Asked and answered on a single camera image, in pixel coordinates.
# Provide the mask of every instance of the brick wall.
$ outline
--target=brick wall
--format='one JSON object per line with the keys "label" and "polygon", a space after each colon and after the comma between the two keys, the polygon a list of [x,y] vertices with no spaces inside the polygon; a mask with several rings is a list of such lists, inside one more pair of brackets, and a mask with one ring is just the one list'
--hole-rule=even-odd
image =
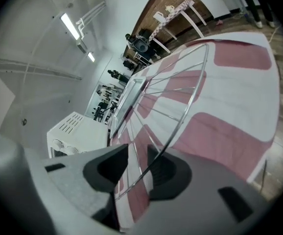
{"label": "brick wall", "polygon": [[[133,32],[133,34],[137,34],[142,28],[149,29],[151,31],[154,31],[156,27],[158,26],[159,22],[153,18],[153,15],[160,11],[164,14],[166,17],[169,12],[165,10],[166,6],[173,5],[174,7],[177,7],[180,3],[182,3],[184,0],[150,0],[148,3],[152,3],[152,6],[150,8],[145,7],[148,9],[145,17],[142,19],[142,22],[138,26],[137,30]],[[201,0],[193,0],[195,2],[194,7],[199,12],[199,14],[202,16],[203,19],[207,19],[212,17],[210,11],[206,8],[206,6],[202,3]],[[196,16],[196,14],[191,10],[186,10],[186,13],[189,15],[190,18],[193,19],[195,23],[200,22],[199,18]],[[174,18],[167,26],[166,28],[169,29],[174,35],[179,34],[183,30],[191,27],[190,23],[182,16],[179,15],[176,18]],[[171,39],[171,36],[167,34],[164,30],[159,32],[159,34],[156,37],[159,41],[162,43],[165,43],[169,39]],[[127,50],[127,54],[134,56],[135,52],[131,50]]]}

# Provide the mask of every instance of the pink and white checkered cloth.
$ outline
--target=pink and white checkered cloth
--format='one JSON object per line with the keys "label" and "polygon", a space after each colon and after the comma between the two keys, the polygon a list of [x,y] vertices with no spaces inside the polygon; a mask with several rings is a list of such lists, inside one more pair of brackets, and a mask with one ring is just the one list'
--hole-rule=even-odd
{"label": "pink and white checkered cloth", "polygon": [[[173,132],[177,122],[167,115],[180,118],[188,104],[201,74],[196,64],[206,53],[204,47],[192,50],[201,44],[209,46],[201,86],[169,147],[223,164],[247,182],[260,172],[279,116],[279,73],[271,46],[254,32],[213,35],[186,43],[132,76],[145,76],[149,84],[110,141],[127,144],[129,154],[115,198],[147,168],[148,145],[154,141],[162,147]],[[175,91],[180,88],[188,90]],[[133,227],[147,211],[152,189],[150,172],[116,201],[121,230]]]}
{"label": "pink and white checkered cloth", "polygon": [[152,32],[151,36],[149,37],[149,41],[153,40],[155,36],[162,30],[164,26],[166,26],[171,20],[173,20],[177,15],[179,15],[182,11],[186,10],[192,0],[185,0],[179,6],[177,6],[173,12],[171,12],[166,18],[165,21],[157,26],[157,28]]}

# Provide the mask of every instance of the sneaker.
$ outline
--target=sneaker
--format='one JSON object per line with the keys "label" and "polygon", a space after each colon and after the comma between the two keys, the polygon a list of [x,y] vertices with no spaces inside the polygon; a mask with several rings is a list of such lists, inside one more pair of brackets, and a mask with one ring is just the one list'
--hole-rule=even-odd
{"label": "sneaker", "polygon": [[267,22],[268,22],[268,25],[269,25],[271,28],[275,28],[274,22],[270,22],[270,21],[267,21]]}
{"label": "sneaker", "polygon": [[255,24],[259,29],[262,29],[262,22],[261,21],[255,22]]}

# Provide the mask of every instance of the fluorescent tube light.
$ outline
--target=fluorescent tube light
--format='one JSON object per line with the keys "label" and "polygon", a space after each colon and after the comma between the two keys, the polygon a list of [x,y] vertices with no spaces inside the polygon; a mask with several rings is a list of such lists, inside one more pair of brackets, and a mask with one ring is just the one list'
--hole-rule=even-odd
{"label": "fluorescent tube light", "polygon": [[65,24],[65,26],[68,28],[68,30],[70,31],[70,33],[73,35],[73,37],[77,40],[79,39],[79,34],[77,32],[77,30],[75,29],[73,23],[71,22],[71,20],[69,19],[67,13],[64,13],[63,16],[61,17],[62,22]]}
{"label": "fluorescent tube light", "polygon": [[94,57],[91,52],[88,53],[88,57],[92,60],[92,62],[94,62]]}

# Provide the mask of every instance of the black slot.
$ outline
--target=black slot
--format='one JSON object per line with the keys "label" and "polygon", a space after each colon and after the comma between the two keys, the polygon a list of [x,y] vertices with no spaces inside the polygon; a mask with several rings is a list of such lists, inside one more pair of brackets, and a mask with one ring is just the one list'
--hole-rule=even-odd
{"label": "black slot", "polygon": [[[152,164],[158,155],[153,145],[147,146],[148,165]],[[174,199],[181,194],[191,181],[190,166],[182,159],[169,153],[164,153],[150,167],[153,189],[150,191],[150,201]]]}
{"label": "black slot", "polygon": [[64,164],[52,164],[52,165],[45,166],[45,169],[47,172],[51,172],[54,170],[62,169],[64,167],[65,167]]}
{"label": "black slot", "polygon": [[238,223],[254,212],[233,187],[224,187],[218,192]]}
{"label": "black slot", "polygon": [[127,160],[128,145],[123,144],[89,161],[83,168],[84,178],[96,191],[111,193],[127,168]]}

